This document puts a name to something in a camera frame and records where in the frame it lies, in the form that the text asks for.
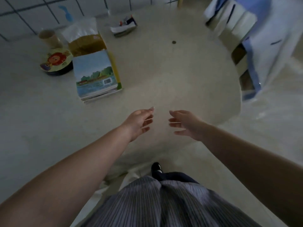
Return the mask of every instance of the forearm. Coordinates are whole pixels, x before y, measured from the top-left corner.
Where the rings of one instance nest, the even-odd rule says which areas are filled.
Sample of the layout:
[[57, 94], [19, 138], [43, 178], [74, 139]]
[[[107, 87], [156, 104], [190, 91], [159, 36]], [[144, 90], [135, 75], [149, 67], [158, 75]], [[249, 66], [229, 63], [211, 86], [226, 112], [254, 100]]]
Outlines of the forearm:
[[303, 169], [219, 128], [201, 124], [201, 141], [265, 206], [290, 226], [303, 222]]
[[129, 141], [118, 127], [44, 171], [0, 206], [0, 222], [69, 226]]

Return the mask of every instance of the dark pants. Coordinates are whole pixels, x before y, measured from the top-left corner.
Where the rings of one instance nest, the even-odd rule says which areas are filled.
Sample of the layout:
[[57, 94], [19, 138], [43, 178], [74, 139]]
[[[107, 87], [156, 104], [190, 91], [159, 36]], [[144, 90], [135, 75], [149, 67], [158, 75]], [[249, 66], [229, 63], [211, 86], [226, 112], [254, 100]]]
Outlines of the dark pants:
[[160, 171], [153, 171], [151, 173], [152, 177], [154, 179], [157, 179], [158, 181], [164, 181], [164, 180], [174, 180], [174, 181], [180, 181], [184, 183], [197, 183], [194, 179], [192, 179], [190, 176], [182, 173], [182, 172], [169, 172], [169, 173], [161, 173]]

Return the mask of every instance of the striped clothing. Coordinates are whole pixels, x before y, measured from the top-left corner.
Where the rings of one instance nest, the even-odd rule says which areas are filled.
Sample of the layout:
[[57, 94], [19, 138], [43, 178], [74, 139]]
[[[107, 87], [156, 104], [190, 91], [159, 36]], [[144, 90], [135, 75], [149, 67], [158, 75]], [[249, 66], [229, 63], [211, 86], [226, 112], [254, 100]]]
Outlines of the striped clothing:
[[196, 183], [144, 176], [107, 198], [81, 226], [259, 226]]

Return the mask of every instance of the cup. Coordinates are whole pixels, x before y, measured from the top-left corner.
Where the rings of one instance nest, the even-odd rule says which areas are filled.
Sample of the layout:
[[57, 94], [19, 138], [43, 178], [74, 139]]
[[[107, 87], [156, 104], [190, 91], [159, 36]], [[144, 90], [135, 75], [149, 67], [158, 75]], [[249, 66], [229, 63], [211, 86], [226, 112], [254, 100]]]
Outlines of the cup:
[[38, 37], [51, 49], [63, 47], [54, 30], [42, 30]]

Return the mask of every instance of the tiled wall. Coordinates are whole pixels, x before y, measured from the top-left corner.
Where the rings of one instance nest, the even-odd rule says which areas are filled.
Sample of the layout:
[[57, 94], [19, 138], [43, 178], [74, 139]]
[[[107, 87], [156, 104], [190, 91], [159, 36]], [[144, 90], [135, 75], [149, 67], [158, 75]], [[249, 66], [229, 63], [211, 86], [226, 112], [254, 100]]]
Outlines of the tiled wall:
[[[0, 41], [11, 41], [42, 29], [67, 25], [65, 6], [74, 20], [84, 16], [128, 12], [159, 0], [0, 0]], [[174, 3], [177, 0], [161, 0]]]

